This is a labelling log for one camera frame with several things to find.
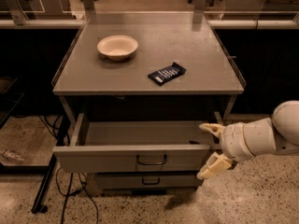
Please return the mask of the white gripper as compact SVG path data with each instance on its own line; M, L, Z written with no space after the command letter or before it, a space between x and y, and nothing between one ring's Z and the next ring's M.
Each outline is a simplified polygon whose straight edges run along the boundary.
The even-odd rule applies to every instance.
M249 151L244 137L244 126L242 122L223 126L218 123L202 123L199 128L204 132L212 133L220 137L221 150L224 154L214 152L200 169L196 177L200 180L222 173L232 167L233 161L241 162L254 158Z

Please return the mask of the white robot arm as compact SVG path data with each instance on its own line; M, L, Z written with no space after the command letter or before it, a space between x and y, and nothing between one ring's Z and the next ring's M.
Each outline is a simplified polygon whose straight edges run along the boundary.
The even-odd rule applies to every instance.
M247 161L264 154L297 155L299 101L280 104L271 118L227 126L203 123L199 128L216 136L222 151L214 152L197 173L196 177L204 180L231 168L234 161Z

